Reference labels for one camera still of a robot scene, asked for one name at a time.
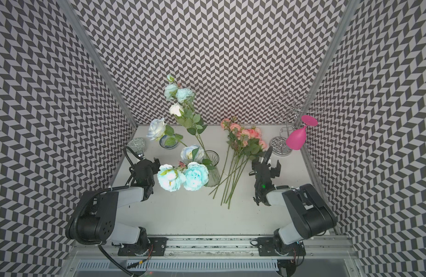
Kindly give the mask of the clear glass vase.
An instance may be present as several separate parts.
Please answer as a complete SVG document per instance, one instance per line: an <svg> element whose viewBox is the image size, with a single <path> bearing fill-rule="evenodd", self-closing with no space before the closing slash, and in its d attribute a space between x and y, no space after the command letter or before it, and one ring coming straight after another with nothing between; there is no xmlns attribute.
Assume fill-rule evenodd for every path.
<svg viewBox="0 0 426 277"><path fill-rule="evenodd" d="M220 180L221 175L217 168L220 158L219 155L213 150L207 150L201 161L208 169L208 182L204 184L205 187L216 187Z"/></svg>

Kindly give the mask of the pink peony flower stem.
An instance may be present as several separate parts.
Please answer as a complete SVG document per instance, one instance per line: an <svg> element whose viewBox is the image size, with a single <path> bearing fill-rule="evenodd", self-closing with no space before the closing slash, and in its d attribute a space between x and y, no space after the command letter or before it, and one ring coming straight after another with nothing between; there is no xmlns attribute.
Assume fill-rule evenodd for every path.
<svg viewBox="0 0 426 277"><path fill-rule="evenodd" d="M221 121L221 127L223 130L228 132L228 140L227 140L227 151L226 151L226 158L223 164L222 172L220 175L219 184L214 188L214 190L210 193L213 194L213 199L216 198L216 195L219 191L219 187L228 182L229 174L226 173L227 166L230 166L230 162L234 159L233 151L236 151L240 143L238 142L240 139L240 134L243 129L243 127L238 123L238 118L236 116L233 116L231 118L226 118Z"/></svg>

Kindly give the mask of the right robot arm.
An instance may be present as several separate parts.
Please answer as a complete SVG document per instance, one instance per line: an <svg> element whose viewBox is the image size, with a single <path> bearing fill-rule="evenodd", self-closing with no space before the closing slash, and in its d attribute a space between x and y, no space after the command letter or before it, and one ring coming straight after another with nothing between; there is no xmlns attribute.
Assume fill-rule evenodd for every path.
<svg viewBox="0 0 426 277"><path fill-rule="evenodd" d="M280 256L303 255L302 242L336 227L337 218L315 187L305 184L298 188L275 186L272 179L280 176L281 164L271 167L267 161L253 161L257 205L286 207L291 222L274 231L270 246Z"/></svg>

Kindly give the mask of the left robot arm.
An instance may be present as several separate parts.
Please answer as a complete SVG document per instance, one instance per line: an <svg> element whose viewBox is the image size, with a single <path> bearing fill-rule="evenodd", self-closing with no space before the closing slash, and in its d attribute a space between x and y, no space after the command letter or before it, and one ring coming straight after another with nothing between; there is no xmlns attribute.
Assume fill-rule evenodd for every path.
<svg viewBox="0 0 426 277"><path fill-rule="evenodd" d="M65 227L66 237L82 245L112 242L133 256L145 255L151 246L146 229L121 223L117 210L149 199L160 166L158 159L142 159L131 165L125 186L84 192Z"/></svg>

